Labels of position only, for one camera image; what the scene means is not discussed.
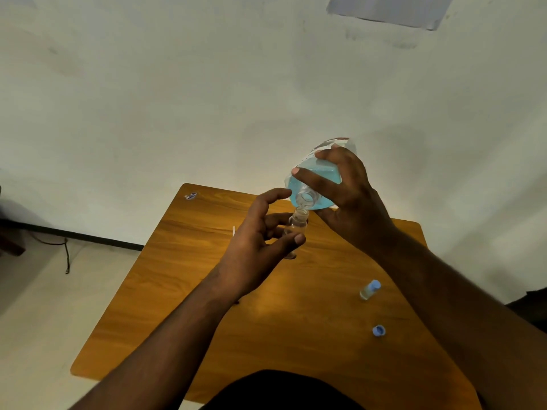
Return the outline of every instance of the black baseboard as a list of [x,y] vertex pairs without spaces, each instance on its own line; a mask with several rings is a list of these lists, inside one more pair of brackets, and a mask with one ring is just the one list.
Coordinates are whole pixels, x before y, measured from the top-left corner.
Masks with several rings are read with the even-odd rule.
[[57,228],[35,226],[28,223],[20,223],[18,221],[12,221],[7,219],[0,219],[0,226],[5,228],[17,228],[20,230],[29,230],[31,232],[52,234],[55,236],[66,237],[68,239],[76,239],[83,241],[91,241],[92,243],[106,244],[107,246],[114,246],[117,248],[131,249],[141,251],[144,245],[136,243],[128,243],[126,241],[119,241],[113,239],[105,239],[104,237],[91,236],[88,234],[67,232],[65,230],[59,230]]

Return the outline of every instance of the hand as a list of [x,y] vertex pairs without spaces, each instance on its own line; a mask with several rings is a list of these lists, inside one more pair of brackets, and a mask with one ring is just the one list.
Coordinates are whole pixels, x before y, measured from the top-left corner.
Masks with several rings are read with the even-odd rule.
[[293,177],[332,200],[338,210],[316,210],[318,216],[346,241],[372,255],[397,228],[378,193],[369,184],[365,166],[353,152],[337,144],[330,150],[317,151],[315,156],[338,166],[341,184],[305,168],[294,168],[291,172]]
[[[301,233],[283,235],[279,226],[286,225],[292,213],[266,215],[271,203],[290,195],[291,190],[274,188],[258,196],[215,268],[234,300],[258,288],[284,256],[306,241]],[[271,238],[277,241],[266,244]]]

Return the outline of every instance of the person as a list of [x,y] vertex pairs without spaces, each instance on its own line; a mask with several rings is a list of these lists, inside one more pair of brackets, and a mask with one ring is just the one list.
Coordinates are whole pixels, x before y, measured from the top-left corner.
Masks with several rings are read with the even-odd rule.
[[[338,205],[318,210],[319,217],[389,274],[479,392],[483,406],[547,409],[547,335],[399,231],[355,154],[333,145],[316,156],[338,166],[341,184],[304,168],[293,169],[292,175]],[[304,244],[302,234],[283,235],[290,213],[267,214],[271,203],[290,195],[275,188],[258,196],[209,275],[72,408],[178,408],[224,314]],[[277,241],[266,244],[270,238]],[[227,386],[204,409],[277,408],[283,400],[295,407],[361,408],[319,380],[263,371]]]

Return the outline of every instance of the wooden table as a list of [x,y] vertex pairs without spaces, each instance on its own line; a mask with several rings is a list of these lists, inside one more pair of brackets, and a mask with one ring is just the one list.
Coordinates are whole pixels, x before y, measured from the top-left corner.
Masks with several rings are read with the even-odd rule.
[[[196,192],[194,199],[185,196]],[[184,184],[71,372],[102,379],[218,262],[255,196]],[[289,201],[270,212],[292,212]],[[419,224],[395,224],[425,244]],[[271,368],[317,377],[368,410],[479,409],[474,389],[386,273],[311,214],[307,242],[222,320],[186,398]],[[359,290],[382,289],[368,301]],[[372,328],[382,324],[386,336]]]

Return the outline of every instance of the finger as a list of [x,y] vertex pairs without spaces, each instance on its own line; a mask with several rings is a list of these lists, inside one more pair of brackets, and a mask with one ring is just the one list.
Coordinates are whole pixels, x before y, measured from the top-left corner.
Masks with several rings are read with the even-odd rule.
[[270,230],[280,225],[285,226],[292,215],[293,215],[292,213],[268,214],[266,217],[264,217],[264,223],[266,224],[266,229]]
[[250,205],[247,217],[263,219],[268,212],[271,203],[290,197],[291,193],[291,190],[288,188],[272,188],[271,190],[262,193],[260,196],[257,196],[257,198],[254,199],[253,204]]
[[283,237],[284,232],[284,227],[276,227],[274,229],[268,230],[266,232],[266,236],[264,236],[264,240],[280,239]]
[[280,239],[277,239],[272,244],[263,248],[264,261],[269,269],[273,269],[277,263],[293,250],[302,246],[306,241],[306,237],[302,233],[286,234]]
[[336,224],[336,210],[332,208],[326,208],[321,210],[314,210],[314,212],[325,222],[327,226],[334,230]]
[[316,173],[311,172],[306,168],[293,168],[291,174],[297,180],[302,181],[304,184],[309,185],[313,190],[317,191],[322,196],[325,196],[329,200],[336,202],[337,196],[341,193],[342,186],[336,184],[331,180],[327,180]]
[[317,151],[315,157],[326,159],[336,164],[342,182],[354,184],[357,180],[364,180],[368,183],[366,169],[363,162],[353,152],[343,146],[332,146],[331,149]]

